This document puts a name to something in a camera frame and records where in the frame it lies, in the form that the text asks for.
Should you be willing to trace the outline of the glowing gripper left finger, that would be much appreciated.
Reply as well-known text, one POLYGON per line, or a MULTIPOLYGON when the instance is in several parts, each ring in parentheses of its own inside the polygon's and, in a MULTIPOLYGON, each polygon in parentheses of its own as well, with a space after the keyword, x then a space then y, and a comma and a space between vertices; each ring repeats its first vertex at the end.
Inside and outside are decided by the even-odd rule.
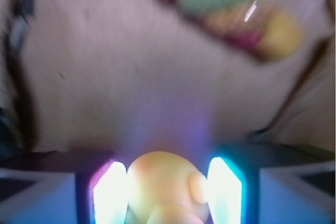
POLYGON ((77 223, 124 223, 125 165, 110 155, 79 155, 76 164, 77 223))

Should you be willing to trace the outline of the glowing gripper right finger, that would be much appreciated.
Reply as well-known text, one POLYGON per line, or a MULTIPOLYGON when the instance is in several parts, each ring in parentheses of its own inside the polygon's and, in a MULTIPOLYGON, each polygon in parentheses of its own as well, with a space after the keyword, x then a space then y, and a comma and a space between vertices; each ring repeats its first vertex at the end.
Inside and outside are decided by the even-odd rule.
POLYGON ((207 172, 208 206, 213 223, 258 223, 257 170, 246 145, 216 149, 207 172))

